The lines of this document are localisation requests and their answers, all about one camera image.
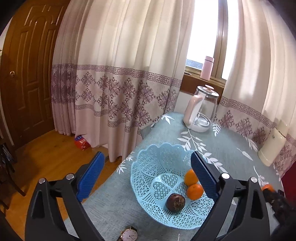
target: window sill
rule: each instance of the window sill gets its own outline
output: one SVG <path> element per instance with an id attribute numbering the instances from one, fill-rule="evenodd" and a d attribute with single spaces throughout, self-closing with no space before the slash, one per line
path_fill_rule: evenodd
<path id="1" fill-rule="evenodd" d="M 214 91 L 219 94 L 218 103 L 220 102 L 225 83 L 222 83 L 222 81 L 215 78 L 211 78 L 209 81 L 206 81 L 201 79 L 200 75 L 196 73 L 191 72 L 190 75 L 184 74 L 180 91 L 194 95 L 196 88 L 199 85 L 211 85 L 214 88 Z"/>

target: window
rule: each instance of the window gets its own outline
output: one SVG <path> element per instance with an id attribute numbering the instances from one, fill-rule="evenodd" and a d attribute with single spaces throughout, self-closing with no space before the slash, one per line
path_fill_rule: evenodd
<path id="1" fill-rule="evenodd" d="M 205 57 L 213 57 L 211 79 L 224 85 L 233 64 L 238 38 L 237 0 L 195 0 L 186 72 L 200 75 Z"/>

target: blue tablecloth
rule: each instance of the blue tablecloth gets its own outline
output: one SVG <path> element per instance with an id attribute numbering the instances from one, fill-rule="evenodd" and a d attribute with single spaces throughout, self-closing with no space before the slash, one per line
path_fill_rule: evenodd
<path id="1" fill-rule="evenodd" d="M 205 133 L 189 130 L 182 121 L 183 115 L 169 113 L 160 117 L 157 123 L 142 130 L 143 141 L 118 166 L 108 180 L 84 203 L 84 209 L 106 241 L 116 240 L 120 231 L 127 226 L 138 229 L 139 241 L 187 241 L 195 230 L 177 230 L 154 221 L 138 204 L 130 184 L 130 169 L 140 150 L 150 144 L 161 145 L 169 142 L 181 144 L 186 150 L 197 150 L 220 172 L 228 172 L 233 178 L 248 180 L 256 177 L 261 186 L 270 183 L 275 189 L 283 190 L 282 182 L 275 167 L 266 167 L 258 158 L 256 144 L 218 124 Z M 219 233 L 226 233 L 236 208 L 233 200 L 228 216 Z M 278 225 L 271 207 L 267 204 L 271 231 Z M 75 235 L 69 219 L 65 221 L 70 234 Z"/>

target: door panel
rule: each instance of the door panel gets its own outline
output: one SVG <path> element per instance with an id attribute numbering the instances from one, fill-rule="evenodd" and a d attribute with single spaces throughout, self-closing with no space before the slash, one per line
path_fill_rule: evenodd
<path id="1" fill-rule="evenodd" d="M 70 0 L 26 0 L 12 18 L 1 58 L 0 87 L 16 147 L 54 129 L 50 79 L 57 33 Z"/>

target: pink thermos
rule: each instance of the pink thermos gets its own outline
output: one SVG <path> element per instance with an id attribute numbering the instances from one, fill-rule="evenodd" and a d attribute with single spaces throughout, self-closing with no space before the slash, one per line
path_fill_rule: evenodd
<path id="1" fill-rule="evenodd" d="M 200 78 L 203 80 L 210 80 L 212 69 L 213 69 L 213 64 L 214 64 L 214 58 L 206 56 L 205 57 L 205 62 L 202 66 L 202 72 L 200 74 Z"/>

